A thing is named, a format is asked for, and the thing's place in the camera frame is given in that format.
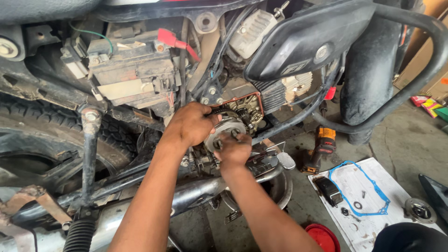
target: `motorcycle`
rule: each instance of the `motorcycle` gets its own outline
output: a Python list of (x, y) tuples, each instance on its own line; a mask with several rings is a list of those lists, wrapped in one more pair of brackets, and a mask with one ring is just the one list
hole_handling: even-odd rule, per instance
[[(421, 0), (11, 1), (0, 9), (0, 248), (107, 246), (166, 125), (191, 101), (223, 120), (182, 159), (172, 216), (219, 198), (238, 211), (213, 155), (222, 132), (256, 145), (312, 116), (367, 144), (447, 62), (448, 30), (423, 10)], [(433, 54), (392, 96), (414, 27)], [(337, 85), (343, 124), (316, 112), (337, 102)], [(301, 110), (280, 122), (273, 112), (285, 105)], [(246, 164), (283, 208), (295, 163), (268, 147)]]

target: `blue gasket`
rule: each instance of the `blue gasket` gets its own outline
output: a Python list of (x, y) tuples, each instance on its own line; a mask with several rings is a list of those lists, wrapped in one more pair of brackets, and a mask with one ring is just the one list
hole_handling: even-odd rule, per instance
[[(378, 195), (380, 196), (380, 198), (382, 200), (384, 200), (386, 202), (385, 206), (383, 208), (381, 208), (377, 213), (358, 213), (353, 206), (350, 204), (349, 200), (347, 199), (347, 197), (345, 197), (345, 195), (342, 193), (342, 191), (340, 190), (339, 186), (332, 180), (332, 174), (334, 172), (334, 170), (346, 165), (347, 163), (352, 163), (354, 164), (360, 171), (362, 171), (364, 173), (364, 175), (366, 176), (366, 178), (368, 180), (370, 180), (370, 182), (372, 182), (373, 184), (373, 188), (375, 189), (375, 192), (378, 193)], [(337, 187), (337, 189), (339, 190), (339, 193), (341, 194), (342, 198), (347, 201), (347, 203), (349, 204), (349, 207), (351, 208), (352, 212), (358, 216), (368, 216), (368, 215), (387, 215), (388, 214), (388, 207), (389, 207), (389, 203), (391, 203), (391, 201), (389, 200), (389, 198), (383, 193), (383, 191), (376, 185), (376, 182), (374, 180), (371, 180), (369, 178), (369, 176), (367, 176), (366, 172), (362, 170), (362, 168), (356, 164), (353, 161), (350, 160), (346, 160), (344, 161), (342, 164), (336, 166), (335, 168), (329, 170), (329, 175), (328, 175), (328, 179), (333, 182), (333, 184), (335, 184), (335, 186)]]

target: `shock absorber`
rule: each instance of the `shock absorber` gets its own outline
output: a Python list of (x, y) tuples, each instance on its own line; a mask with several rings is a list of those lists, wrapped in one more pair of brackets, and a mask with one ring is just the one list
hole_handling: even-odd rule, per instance
[(95, 181), (96, 149), (101, 117), (101, 112), (96, 109), (86, 108), (81, 111), (84, 132), (81, 209), (77, 220), (69, 228), (63, 252), (88, 252), (90, 250), (95, 231), (95, 218), (90, 207)]

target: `cordless drill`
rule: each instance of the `cordless drill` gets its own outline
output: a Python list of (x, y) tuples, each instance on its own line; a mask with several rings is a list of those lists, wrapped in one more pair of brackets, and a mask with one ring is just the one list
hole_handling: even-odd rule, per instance
[[(319, 106), (319, 111), (325, 118), (327, 111), (327, 102), (323, 101)], [(304, 153), (303, 166), (300, 169), (303, 173), (316, 175), (320, 170), (320, 159), (322, 155), (332, 154), (336, 149), (336, 131), (319, 125), (316, 128), (316, 145), (314, 150), (308, 150)]]

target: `human hand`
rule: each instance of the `human hand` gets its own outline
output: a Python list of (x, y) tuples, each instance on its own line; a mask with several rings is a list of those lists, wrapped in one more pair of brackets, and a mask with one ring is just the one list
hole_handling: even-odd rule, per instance
[(208, 136), (215, 132), (214, 126), (221, 121), (222, 115), (204, 114), (211, 112), (209, 106), (199, 102), (190, 102), (185, 107), (176, 111), (162, 136), (164, 138), (176, 138), (184, 147), (200, 144)]
[(224, 172), (227, 164), (231, 167), (244, 167), (246, 161), (250, 157), (252, 151), (252, 138), (246, 134), (239, 133), (237, 142), (230, 134), (220, 134), (222, 148), (220, 151), (214, 151), (216, 158), (221, 161), (222, 170)]

